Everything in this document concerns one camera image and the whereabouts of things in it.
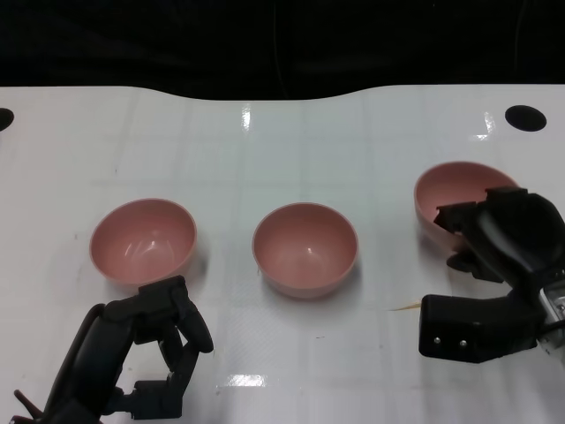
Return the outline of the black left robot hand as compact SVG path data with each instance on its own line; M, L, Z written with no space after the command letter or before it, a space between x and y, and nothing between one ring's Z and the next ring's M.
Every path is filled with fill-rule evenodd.
M152 342L159 346L167 377L137 381L131 393L124 393L117 380L130 349ZM179 418L198 357L213 349L183 277L142 286L130 298L99 304L88 312L56 376L42 419L96 423L117 412L135 420Z

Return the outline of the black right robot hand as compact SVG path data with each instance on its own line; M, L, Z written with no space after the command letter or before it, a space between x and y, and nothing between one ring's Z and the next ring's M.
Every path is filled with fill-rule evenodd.
M481 202L440 206L435 224L462 235L450 268L507 283L491 299L426 295L418 350L428 358L482 363L541 346L564 358L564 221L554 204L520 187Z

